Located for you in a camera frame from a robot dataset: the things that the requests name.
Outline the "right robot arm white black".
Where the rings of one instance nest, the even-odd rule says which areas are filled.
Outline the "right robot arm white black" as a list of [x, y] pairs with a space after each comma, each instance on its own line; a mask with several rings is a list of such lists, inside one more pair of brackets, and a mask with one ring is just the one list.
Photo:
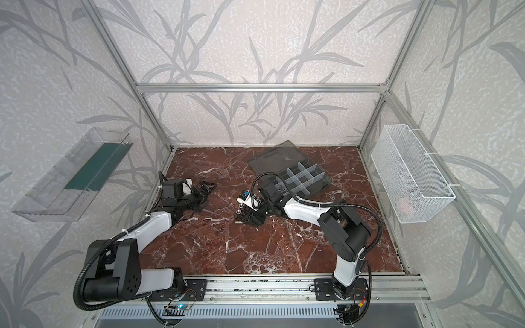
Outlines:
[[290, 189], [285, 191], [270, 184], [260, 189], [260, 192], [260, 198], [254, 195], [252, 189], [239, 194], [237, 220], [259, 227], [267, 217], [275, 215], [320, 227], [337, 255], [332, 276], [334, 285], [343, 291], [353, 287], [362, 271], [366, 255], [377, 245], [382, 234], [382, 230], [378, 230], [371, 241], [371, 229], [356, 210], [364, 210], [371, 215], [375, 213], [343, 200], [336, 203], [306, 200]]

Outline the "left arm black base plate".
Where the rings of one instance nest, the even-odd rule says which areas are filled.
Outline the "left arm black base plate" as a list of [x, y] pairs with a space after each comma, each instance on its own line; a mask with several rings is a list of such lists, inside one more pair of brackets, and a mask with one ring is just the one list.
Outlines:
[[201, 302], [204, 301], [207, 280], [206, 279], [188, 279], [185, 280], [186, 287], [182, 291], [176, 289], [166, 289], [155, 291], [149, 297], [151, 302], [154, 301], [182, 301], [182, 302]]

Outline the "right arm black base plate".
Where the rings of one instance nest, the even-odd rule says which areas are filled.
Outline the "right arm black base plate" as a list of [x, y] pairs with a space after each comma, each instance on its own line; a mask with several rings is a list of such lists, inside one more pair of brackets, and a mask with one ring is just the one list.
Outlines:
[[314, 293], [317, 301], [362, 301], [369, 291], [368, 281], [358, 278], [349, 287], [332, 278], [317, 278], [314, 280]]

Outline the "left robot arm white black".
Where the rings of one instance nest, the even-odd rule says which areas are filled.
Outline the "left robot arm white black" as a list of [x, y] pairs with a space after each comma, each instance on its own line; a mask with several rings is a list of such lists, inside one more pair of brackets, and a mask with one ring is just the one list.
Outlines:
[[168, 291], [180, 297], [187, 290], [182, 271], [142, 269], [140, 254], [159, 235], [173, 228], [187, 212], [201, 212], [216, 189], [206, 181], [161, 178], [160, 198], [146, 217], [111, 239], [90, 244], [73, 290], [78, 308], [97, 310], [122, 301]]

